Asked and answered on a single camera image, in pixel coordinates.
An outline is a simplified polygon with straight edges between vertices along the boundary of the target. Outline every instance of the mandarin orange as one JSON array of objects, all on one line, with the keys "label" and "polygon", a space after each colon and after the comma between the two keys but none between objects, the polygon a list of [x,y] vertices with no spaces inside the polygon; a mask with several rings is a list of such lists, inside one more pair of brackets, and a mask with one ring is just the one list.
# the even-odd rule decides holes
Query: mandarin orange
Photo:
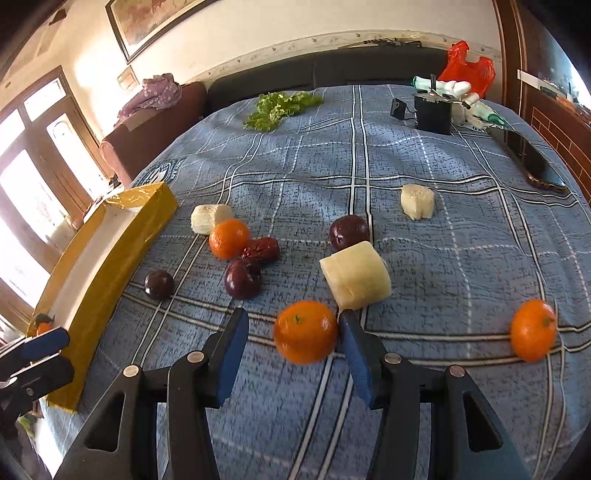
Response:
[{"label": "mandarin orange", "polygon": [[329,356],[338,336],[334,312],[318,301],[300,301],[287,307],[273,327],[277,350],[298,365],[319,362]]},{"label": "mandarin orange", "polygon": [[53,330],[51,323],[40,323],[37,325],[36,335],[42,335],[45,332],[49,332],[49,330]]},{"label": "mandarin orange", "polygon": [[519,307],[511,322],[511,346],[518,357],[535,362],[546,356],[556,340],[556,314],[540,299]]},{"label": "mandarin orange", "polygon": [[230,218],[213,227],[209,234],[209,248],[216,257],[231,260],[242,253],[250,237],[244,222]]}]

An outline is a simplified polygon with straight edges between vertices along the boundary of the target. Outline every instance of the yellow box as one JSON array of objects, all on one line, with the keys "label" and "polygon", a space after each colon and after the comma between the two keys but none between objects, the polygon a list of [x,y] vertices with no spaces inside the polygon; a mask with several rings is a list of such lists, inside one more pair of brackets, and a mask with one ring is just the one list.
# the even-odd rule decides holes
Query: yellow box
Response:
[{"label": "yellow box", "polygon": [[[68,246],[43,291],[39,313],[70,334],[62,350],[74,366],[71,384],[47,402],[75,411],[100,337],[148,247],[172,218],[177,201],[165,183],[126,190],[102,202]],[[32,321],[27,336],[35,335]]]}]

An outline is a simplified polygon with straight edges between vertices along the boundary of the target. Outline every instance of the yellow tape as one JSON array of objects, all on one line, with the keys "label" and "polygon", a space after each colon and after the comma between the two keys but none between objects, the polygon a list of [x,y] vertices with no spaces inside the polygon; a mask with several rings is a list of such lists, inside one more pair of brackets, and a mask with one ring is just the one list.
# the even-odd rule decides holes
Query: yellow tape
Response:
[{"label": "yellow tape", "polygon": [[[50,311],[74,264],[104,220],[108,206],[141,209],[100,266],[68,328],[70,345],[62,350],[62,355],[74,366],[74,380],[47,396],[50,405],[68,411],[77,408],[96,347],[121,294],[152,241],[172,218],[177,201],[165,183],[126,190],[107,199],[78,231],[60,258],[35,308],[34,317]],[[34,335],[33,322],[27,335]]]}]

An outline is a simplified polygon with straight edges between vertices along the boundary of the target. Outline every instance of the red plastic bag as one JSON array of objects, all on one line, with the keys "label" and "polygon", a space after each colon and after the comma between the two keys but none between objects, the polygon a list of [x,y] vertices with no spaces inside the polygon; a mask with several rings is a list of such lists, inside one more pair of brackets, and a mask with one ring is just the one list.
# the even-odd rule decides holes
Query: red plastic bag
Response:
[{"label": "red plastic bag", "polygon": [[437,80],[470,82],[472,84],[471,92],[476,92],[480,98],[484,98],[488,87],[495,79],[495,66],[492,64],[492,60],[487,57],[480,57],[476,63],[466,61],[468,50],[470,47],[465,41],[454,43],[447,52],[447,67]]}]

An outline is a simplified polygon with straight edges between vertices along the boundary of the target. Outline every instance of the printed logo on bedspread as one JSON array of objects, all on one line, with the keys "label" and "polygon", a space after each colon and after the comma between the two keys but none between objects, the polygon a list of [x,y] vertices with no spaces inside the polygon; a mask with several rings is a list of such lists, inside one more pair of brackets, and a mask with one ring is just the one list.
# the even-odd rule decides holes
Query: printed logo on bedspread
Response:
[{"label": "printed logo on bedspread", "polygon": [[153,165],[152,168],[146,170],[142,176],[137,179],[138,181],[136,183],[140,185],[148,185],[150,183],[165,181],[170,184],[177,177],[183,160],[184,157],[161,160],[159,163]]}]

